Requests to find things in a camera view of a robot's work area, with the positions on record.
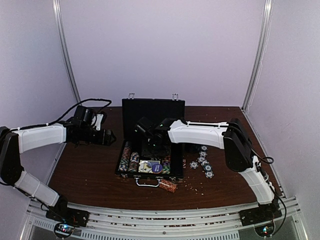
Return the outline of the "clear round dealer button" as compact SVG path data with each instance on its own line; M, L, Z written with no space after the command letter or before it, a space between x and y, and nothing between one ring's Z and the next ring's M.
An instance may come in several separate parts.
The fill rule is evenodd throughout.
M141 173L148 173L152 170L152 165L148 161L142 161L139 163L138 171Z

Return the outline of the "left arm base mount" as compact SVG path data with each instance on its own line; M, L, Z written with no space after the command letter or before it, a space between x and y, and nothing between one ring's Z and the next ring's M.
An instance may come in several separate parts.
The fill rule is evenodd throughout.
M45 217L75 227L86 227L90 213L85 210L70 208L66 204L50 206Z

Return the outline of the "brown poker chip roll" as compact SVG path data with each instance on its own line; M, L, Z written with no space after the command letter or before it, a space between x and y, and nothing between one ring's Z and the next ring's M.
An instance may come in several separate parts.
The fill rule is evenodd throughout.
M159 187L163 190L166 190L170 193L174 193L177 190L177 184L166 180L166 179L161 179L159 182Z

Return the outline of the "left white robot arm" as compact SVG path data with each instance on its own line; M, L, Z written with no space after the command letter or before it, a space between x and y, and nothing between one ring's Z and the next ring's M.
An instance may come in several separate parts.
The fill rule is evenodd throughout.
M16 188L43 205L61 222L72 218L66 197L50 188L22 165L22 156L54 145L87 143L110 146L116 141L111 130L96 126L78 126L72 123L55 123L33 128L0 129L0 179L3 185Z

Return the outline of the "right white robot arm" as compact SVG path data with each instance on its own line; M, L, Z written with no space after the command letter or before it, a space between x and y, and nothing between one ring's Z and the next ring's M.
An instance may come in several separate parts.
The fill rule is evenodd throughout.
M142 134L151 147L166 143L196 144L216 147L224 150L226 166L239 173L250 186L258 202L256 216L259 220L268 220L279 210L278 196L262 163L271 165L274 159L259 156L237 118L228 122L191 122L184 118L166 118L154 124L142 117L134 127Z

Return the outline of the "black poker case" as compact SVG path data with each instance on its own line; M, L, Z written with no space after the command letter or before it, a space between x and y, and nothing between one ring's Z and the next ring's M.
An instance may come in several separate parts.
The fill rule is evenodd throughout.
M183 180L184 145L171 142L168 130L184 117L181 99L122 99L123 141L115 174L136 181Z

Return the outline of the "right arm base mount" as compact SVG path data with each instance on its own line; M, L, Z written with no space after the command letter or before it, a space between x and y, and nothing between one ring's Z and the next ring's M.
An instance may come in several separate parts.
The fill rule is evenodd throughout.
M282 211L278 204L258 204L258 207L241 210L239 218L242 226L256 225L263 222L272 221L274 218L282 216Z

